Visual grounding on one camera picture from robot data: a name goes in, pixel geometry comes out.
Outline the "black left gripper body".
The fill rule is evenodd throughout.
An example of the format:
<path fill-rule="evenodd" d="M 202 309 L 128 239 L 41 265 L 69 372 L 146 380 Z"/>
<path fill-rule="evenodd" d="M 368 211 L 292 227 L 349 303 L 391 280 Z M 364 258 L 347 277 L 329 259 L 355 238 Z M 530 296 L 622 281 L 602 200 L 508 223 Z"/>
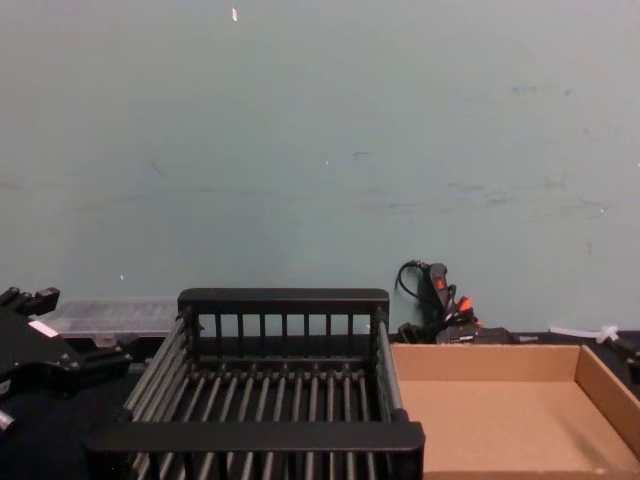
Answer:
<path fill-rule="evenodd" d="M 54 329 L 37 319 L 56 308 L 29 302 L 1 307 L 1 396 L 46 390 L 71 394 L 80 389 L 78 355 Z"/>

